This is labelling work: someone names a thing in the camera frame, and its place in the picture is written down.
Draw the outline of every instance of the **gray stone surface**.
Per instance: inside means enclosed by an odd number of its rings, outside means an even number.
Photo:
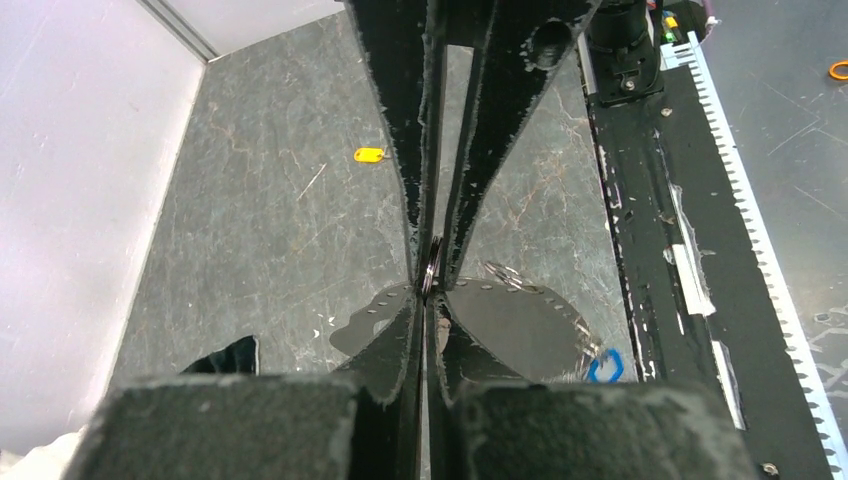
[[[470,59],[450,51],[445,180]],[[572,55],[489,192],[463,274],[484,276],[483,260],[512,266],[630,355],[576,65]],[[259,337],[263,373],[342,362],[330,332],[406,277],[392,165],[352,159],[383,138],[343,14],[212,63],[114,381],[177,372],[247,334]]]

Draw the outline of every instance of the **black fabric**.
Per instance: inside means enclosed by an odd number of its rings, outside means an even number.
[[[256,375],[259,343],[249,335],[196,360],[180,373],[245,373]]]

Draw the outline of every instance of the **black mounting bracket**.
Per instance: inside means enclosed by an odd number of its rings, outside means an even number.
[[[663,90],[658,42],[651,38],[646,11],[647,0],[605,0],[589,23],[592,70],[604,106]],[[653,15],[662,17],[661,2]]]

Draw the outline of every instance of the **orange ring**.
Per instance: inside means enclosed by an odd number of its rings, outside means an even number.
[[[848,69],[848,60],[843,60],[841,62],[836,62],[830,66],[830,76],[833,77],[834,80],[848,80],[848,73],[839,73],[837,70],[840,68]]]

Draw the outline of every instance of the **gray table surface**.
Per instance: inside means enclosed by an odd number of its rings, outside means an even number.
[[[713,2],[703,43],[745,170],[848,431],[848,2]]]
[[[470,59],[449,52],[442,185]],[[392,165],[352,159],[384,144],[343,14],[210,64],[113,385],[173,374],[247,334],[259,337],[263,373],[344,361],[329,334],[406,278]],[[489,192],[463,274],[483,276],[483,260],[559,292],[632,365],[576,55]]]

